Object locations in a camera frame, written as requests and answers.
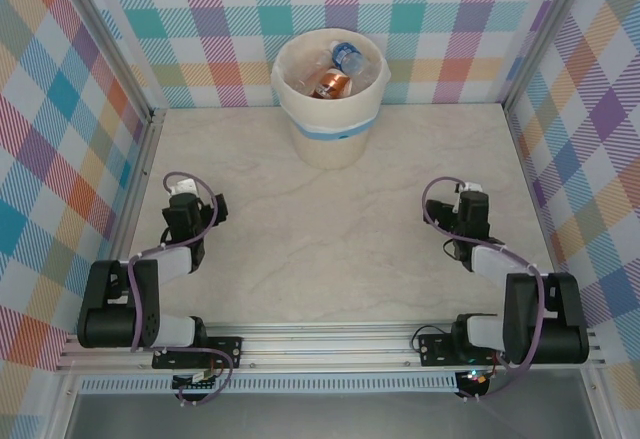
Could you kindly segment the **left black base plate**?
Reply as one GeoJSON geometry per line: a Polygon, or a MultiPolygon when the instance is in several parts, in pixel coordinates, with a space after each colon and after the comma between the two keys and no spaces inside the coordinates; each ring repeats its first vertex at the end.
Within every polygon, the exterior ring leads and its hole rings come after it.
{"type": "Polygon", "coordinates": [[[155,370],[204,370],[229,368],[226,354],[237,368],[240,364],[243,339],[239,336],[208,337],[201,345],[186,348],[167,347],[153,353],[151,368],[155,370]]]}

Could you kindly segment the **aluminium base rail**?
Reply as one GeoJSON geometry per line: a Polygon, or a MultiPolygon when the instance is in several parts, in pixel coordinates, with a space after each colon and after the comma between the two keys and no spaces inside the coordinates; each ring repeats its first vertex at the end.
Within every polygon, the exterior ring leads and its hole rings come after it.
{"type": "MultiPolygon", "coordinates": [[[[211,336],[239,336],[241,373],[417,372],[422,347],[415,322],[210,324],[211,336]]],[[[153,373],[151,352],[85,349],[72,335],[57,371],[68,374],[153,373]]]]}

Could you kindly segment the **aluminium side rail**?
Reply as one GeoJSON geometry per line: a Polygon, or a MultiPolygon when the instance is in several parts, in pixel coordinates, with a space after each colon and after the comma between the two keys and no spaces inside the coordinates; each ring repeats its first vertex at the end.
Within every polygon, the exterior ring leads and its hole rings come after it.
{"type": "Polygon", "coordinates": [[[540,223],[552,270],[574,273],[556,231],[548,201],[559,191],[559,174],[537,113],[528,101],[505,110],[526,184],[540,223]]]}
{"type": "Polygon", "coordinates": [[[152,111],[142,128],[140,149],[136,156],[135,167],[129,176],[129,185],[121,214],[114,229],[114,238],[106,260],[96,261],[90,269],[85,295],[78,317],[77,332],[79,338],[85,336],[88,310],[100,308],[107,303],[110,288],[110,270],[120,259],[128,259],[131,251],[149,174],[154,162],[166,110],[152,111]]]}

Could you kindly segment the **brown bottle cream cap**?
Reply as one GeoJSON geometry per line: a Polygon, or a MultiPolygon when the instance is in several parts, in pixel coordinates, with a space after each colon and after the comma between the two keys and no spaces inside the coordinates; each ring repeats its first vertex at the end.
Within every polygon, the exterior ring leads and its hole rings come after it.
{"type": "Polygon", "coordinates": [[[351,89],[350,77],[338,69],[331,68],[321,75],[311,96],[316,99],[342,99],[351,94],[351,89]]]}

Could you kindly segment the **blue label plastic bottle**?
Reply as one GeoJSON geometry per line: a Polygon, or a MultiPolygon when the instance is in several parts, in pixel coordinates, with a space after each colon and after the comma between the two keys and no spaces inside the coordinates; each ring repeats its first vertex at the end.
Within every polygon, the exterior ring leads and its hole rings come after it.
{"type": "Polygon", "coordinates": [[[366,65],[366,58],[350,42],[333,41],[330,51],[336,68],[348,76],[360,74],[366,65]]]}

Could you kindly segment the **small circuit board with led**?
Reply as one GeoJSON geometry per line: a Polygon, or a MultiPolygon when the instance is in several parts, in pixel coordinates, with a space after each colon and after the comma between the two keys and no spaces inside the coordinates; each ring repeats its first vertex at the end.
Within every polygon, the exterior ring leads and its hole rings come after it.
{"type": "Polygon", "coordinates": [[[471,369],[456,374],[457,385],[460,389],[476,386],[488,386],[493,374],[490,370],[471,369]]]}

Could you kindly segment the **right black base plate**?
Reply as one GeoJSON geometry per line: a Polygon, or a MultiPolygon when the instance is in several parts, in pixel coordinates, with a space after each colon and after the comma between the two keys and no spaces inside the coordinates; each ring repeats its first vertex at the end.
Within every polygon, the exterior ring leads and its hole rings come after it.
{"type": "Polygon", "coordinates": [[[496,351],[472,345],[462,333],[430,333],[417,336],[417,349],[423,367],[488,366],[496,351]]]}

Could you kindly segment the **aluminium frame post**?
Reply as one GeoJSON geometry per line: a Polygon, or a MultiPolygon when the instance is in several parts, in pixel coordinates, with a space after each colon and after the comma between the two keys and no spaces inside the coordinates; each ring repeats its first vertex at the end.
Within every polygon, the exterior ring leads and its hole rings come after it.
{"type": "Polygon", "coordinates": [[[71,0],[71,2],[79,12],[98,48],[105,55],[114,75],[120,81],[123,90],[132,100],[135,108],[144,113],[147,123],[162,125],[166,110],[154,107],[147,100],[94,1],[71,0]]]}
{"type": "Polygon", "coordinates": [[[506,117],[514,109],[546,50],[555,39],[576,0],[543,0],[504,84],[501,102],[506,117]]]}

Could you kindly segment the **beige waste bin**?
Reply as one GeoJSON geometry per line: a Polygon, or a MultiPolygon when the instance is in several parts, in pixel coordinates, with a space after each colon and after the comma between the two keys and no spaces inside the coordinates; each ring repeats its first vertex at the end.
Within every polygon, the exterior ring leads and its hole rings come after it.
{"type": "Polygon", "coordinates": [[[369,129],[373,126],[346,139],[322,141],[303,136],[290,118],[289,124],[298,156],[307,164],[319,169],[341,169],[355,163],[365,150],[369,129]]]}

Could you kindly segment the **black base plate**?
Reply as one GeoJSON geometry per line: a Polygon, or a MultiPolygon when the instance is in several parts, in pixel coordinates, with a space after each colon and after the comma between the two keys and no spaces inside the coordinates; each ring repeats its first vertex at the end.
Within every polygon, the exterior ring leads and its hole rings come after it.
{"type": "Polygon", "coordinates": [[[201,345],[186,348],[167,347],[153,353],[151,368],[155,370],[204,370],[229,368],[226,354],[237,368],[240,364],[243,339],[239,336],[208,337],[201,345]]]}
{"type": "Polygon", "coordinates": [[[472,345],[462,333],[430,333],[417,336],[417,349],[423,367],[488,366],[496,351],[472,345]]]}

